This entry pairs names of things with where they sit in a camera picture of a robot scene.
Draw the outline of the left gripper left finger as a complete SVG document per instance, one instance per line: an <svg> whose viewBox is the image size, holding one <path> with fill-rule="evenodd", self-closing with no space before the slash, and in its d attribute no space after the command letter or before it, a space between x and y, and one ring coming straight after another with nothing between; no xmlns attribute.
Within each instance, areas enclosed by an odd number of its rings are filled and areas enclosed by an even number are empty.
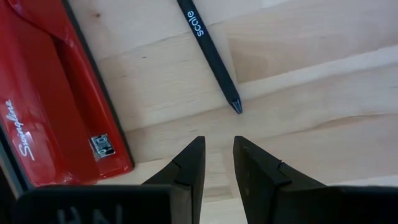
<svg viewBox="0 0 398 224"><path fill-rule="evenodd" d="M22 195L14 223L199 223L205 138L140 185L52 185Z"/></svg>

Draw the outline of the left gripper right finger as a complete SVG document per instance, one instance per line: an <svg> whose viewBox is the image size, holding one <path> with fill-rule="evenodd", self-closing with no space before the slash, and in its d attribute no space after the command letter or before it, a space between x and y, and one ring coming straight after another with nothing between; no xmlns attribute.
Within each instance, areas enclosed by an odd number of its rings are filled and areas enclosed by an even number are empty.
<svg viewBox="0 0 398 224"><path fill-rule="evenodd" d="M248 223L397 223L397 187L326 185L243 136L233 159Z"/></svg>

